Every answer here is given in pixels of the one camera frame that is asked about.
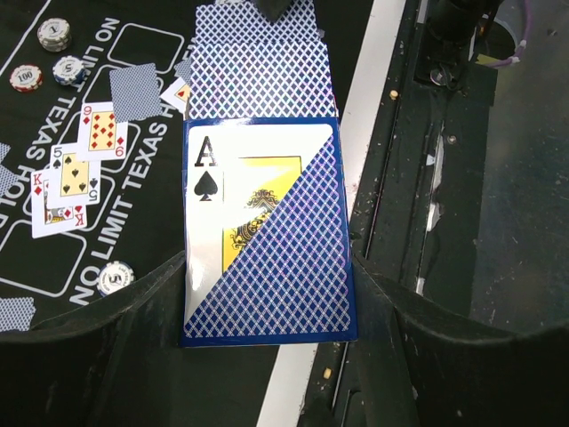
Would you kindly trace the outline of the black poker table mat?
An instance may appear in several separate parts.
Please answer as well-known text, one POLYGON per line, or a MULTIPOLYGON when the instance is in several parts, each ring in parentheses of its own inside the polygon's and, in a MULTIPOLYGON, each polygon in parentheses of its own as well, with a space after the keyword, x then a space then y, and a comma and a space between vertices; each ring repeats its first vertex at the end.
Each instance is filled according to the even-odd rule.
MULTIPOLYGON (((110 97, 113 68, 153 62, 169 85, 188 56, 193 1, 4 1, 1 4, 2 165, 19 180, 1 200, 1 298, 32 297, 37 324, 101 299, 96 282, 109 261, 127 262, 143 278, 184 247, 180 191, 181 116, 164 106, 158 117, 129 127, 126 157, 101 168, 101 199, 87 209, 88 225, 47 238, 31 235, 30 175, 46 166, 51 147, 76 138, 79 109, 110 97), (70 25, 71 44, 48 52, 36 32, 50 18, 70 25), (72 55, 84 81, 60 85, 52 66, 72 55), (12 71, 32 64, 43 72, 35 91, 20 93, 12 71)), ((103 426, 257 426, 279 348, 165 350, 167 371, 148 404, 128 415, 108 411, 103 426)))

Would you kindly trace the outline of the king of diamonds card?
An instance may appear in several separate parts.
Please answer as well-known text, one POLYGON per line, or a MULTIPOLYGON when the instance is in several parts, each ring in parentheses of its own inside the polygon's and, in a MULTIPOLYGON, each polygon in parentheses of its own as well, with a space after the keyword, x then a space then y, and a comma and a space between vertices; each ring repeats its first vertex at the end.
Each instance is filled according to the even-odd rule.
POLYGON ((47 170, 34 171, 30 181, 32 238, 43 238, 62 232, 80 230, 87 226, 84 205, 69 205, 50 208, 49 179, 47 170))

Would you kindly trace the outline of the grey white chip right lower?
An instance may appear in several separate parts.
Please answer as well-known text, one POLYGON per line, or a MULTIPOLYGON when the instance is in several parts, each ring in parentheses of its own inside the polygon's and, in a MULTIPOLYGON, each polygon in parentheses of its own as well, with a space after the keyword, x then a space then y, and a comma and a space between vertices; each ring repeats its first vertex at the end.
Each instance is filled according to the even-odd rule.
POLYGON ((70 25, 63 18, 45 20, 36 32, 40 45, 48 52, 62 52, 71 44, 70 25))

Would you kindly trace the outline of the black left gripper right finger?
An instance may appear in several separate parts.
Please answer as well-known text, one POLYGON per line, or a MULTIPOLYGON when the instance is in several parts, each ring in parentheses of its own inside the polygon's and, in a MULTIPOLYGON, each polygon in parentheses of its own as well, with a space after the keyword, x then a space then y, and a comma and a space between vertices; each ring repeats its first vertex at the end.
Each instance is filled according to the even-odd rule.
POLYGON ((353 259, 371 426, 565 426, 568 325, 517 334, 433 303, 353 259))

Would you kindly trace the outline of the blue playing card deck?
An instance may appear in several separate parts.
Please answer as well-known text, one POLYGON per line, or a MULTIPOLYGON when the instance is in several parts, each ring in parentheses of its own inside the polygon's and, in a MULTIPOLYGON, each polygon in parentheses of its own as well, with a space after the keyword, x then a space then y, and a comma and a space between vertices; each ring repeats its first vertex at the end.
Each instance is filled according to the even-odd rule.
POLYGON ((199 41, 188 86, 181 345, 355 340, 327 46, 199 41))

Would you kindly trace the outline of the grey white chip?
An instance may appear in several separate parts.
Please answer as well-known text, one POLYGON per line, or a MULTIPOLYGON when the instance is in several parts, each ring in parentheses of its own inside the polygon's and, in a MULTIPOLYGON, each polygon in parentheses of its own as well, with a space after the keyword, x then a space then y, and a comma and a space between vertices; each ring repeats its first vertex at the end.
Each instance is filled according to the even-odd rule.
POLYGON ((62 52, 71 44, 70 25, 63 18, 45 20, 36 32, 40 45, 48 52, 62 52))
POLYGON ((43 83, 43 72, 32 64, 24 64, 15 68, 10 75, 10 84, 20 93, 37 90, 43 83))

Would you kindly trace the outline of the blue white 5 chip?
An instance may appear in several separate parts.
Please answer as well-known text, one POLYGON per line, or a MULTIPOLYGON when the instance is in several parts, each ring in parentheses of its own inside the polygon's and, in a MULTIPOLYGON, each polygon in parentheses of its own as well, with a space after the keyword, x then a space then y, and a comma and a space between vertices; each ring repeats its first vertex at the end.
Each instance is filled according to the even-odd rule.
POLYGON ((86 68, 82 60, 68 55, 60 58, 52 66, 52 74, 60 85, 74 85, 84 81, 86 68))
POLYGON ((134 271, 126 262, 112 261, 100 270, 97 289, 105 297, 129 286, 135 280, 134 271))

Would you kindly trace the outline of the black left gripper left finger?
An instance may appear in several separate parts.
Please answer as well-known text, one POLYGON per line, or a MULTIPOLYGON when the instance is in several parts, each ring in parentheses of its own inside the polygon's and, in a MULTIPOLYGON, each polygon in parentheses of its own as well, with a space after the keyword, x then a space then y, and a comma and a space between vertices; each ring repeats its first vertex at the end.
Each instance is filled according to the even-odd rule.
POLYGON ((94 426, 106 412, 134 415, 155 396, 176 346, 185 254, 96 302, 1 334, 3 426, 94 426))

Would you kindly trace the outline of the blue back card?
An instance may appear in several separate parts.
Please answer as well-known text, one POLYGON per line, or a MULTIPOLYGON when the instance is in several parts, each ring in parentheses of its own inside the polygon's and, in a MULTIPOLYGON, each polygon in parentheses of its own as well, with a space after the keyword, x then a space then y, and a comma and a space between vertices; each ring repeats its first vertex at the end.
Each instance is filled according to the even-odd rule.
POLYGON ((180 77, 187 85, 190 84, 191 74, 192 74, 192 61, 191 59, 186 59, 174 66, 176 74, 180 77))
MULTIPOLYGON (((1 147, 1 158, 0 161, 3 162, 5 157, 9 154, 11 147, 7 144, 0 143, 1 147)), ((5 193, 19 180, 18 176, 10 171, 4 165, 0 165, 0 197, 3 197, 5 193)))
POLYGON ((36 313, 32 297, 0 299, 0 332, 28 331, 36 313))
POLYGON ((109 82, 118 123, 161 115, 155 63, 113 69, 109 72, 109 82))

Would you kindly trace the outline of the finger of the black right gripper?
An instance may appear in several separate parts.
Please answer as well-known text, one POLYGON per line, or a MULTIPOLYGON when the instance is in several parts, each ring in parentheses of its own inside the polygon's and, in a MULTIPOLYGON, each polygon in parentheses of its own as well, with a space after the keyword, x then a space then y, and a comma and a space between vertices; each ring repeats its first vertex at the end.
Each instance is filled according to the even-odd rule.
POLYGON ((270 22, 276 22, 291 6, 292 0, 255 0, 259 12, 270 22))

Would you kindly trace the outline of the nine of diamonds card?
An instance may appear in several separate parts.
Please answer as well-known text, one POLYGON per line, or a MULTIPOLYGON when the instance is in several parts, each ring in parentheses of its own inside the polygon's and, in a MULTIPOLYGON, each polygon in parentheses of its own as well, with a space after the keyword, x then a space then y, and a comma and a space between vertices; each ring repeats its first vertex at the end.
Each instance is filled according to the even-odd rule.
POLYGON ((118 122, 111 101, 86 102, 78 124, 76 156, 82 161, 124 159, 128 124, 118 122))

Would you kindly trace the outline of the blue back card being drawn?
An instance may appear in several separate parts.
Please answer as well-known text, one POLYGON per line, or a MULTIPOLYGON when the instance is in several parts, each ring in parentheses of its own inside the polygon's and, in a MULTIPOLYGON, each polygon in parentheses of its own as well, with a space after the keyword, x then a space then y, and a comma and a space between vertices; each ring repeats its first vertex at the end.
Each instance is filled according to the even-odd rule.
POLYGON ((315 5, 293 1, 270 21, 253 1, 204 4, 196 8, 198 44, 256 44, 307 42, 320 39, 315 5))

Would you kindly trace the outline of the five of spades card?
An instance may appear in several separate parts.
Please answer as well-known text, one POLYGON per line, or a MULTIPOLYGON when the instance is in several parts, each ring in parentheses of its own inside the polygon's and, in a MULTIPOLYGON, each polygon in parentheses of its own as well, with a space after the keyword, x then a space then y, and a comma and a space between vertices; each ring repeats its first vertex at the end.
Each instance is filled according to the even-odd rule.
POLYGON ((49 208, 97 205, 101 196, 101 161, 83 161, 78 144, 66 143, 51 148, 49 164, 49 208))

